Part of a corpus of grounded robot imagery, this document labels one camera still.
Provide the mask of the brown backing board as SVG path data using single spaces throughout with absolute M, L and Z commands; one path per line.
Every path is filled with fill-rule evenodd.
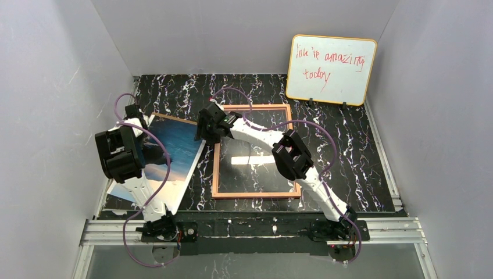
M 195 122 L 195 121 L 181 119 L 181 118 L 178 118 L 178 117 L 164 115 L 164 114 L 161 114 L 161 113 L 153 112 L 152 115 L 157 116 L 157 117 L 163 117 L 165 119 L 171 119 L 171 120 L 180 121 L 180 122 L 183 122 L 183 123 L 192 124 L 192 125 L 195 125 L 195 126 L 197 125 L 197 122 Z

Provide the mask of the sky and sea photo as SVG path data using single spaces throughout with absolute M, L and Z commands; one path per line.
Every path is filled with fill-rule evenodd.
M 205 142 L 194 141 L 197 126 L 152 115 L 148 130 L 164 145 L 171 159 L 168 166 L 148 164 L 144 173 L 156 196 L 166 206 L 166 214 L 175 215 L 188 188 Z M 152 137 L 148 141 L 158 144 Z M 132 195 L 119 183 L 110 186 L 111 195 L 135 203 Z

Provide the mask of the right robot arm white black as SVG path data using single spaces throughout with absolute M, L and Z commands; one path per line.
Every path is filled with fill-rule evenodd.
M 218 144 L 223 137 L 243 140 L 269 151 L 278 172 L 284 178 L 298 183 L 317 202 L 327 220 L 338 223 L 345 221 L 347 225 L 355 223 L 355 211 L 336 196 L 323 180 L 322 173 L 314 166 L 309 148 L 295 130 L 281 132 L 276 126 L 259 126 L 239 113 L 226 113 L 222 106 L 209 102 L 199 112 L 195 138 L 213 145 Z

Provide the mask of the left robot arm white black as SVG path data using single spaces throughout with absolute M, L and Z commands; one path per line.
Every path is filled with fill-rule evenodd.
M 160 220 L 166 215 L 165 203 L 158 197 L 147 200 L 155 193 L 151 181 L 144 173 L 148 164 L 168 166 L 173 161 L 159 144 L 146 144 L 152 118 L 143 114 L 137 104 L 125 107 L 126 117 L 122 126 L 97 133 L 95 143 L 105 176 L 122 185 L 142 209 L 146 222 Z

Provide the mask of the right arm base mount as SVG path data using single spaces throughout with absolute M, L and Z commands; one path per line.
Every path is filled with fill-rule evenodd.
M 339 223 L 314 221 L 311 222 L 307 233 L 308 237 L 315 242 L 345 241 L 347 245 L 352 246 L 360 239 L 361 241 L 369 241 L 370 234 L 366 222 L 360 222 L 357 227 L 360 231 L 360 237 L 352 225 L 344 227 Z

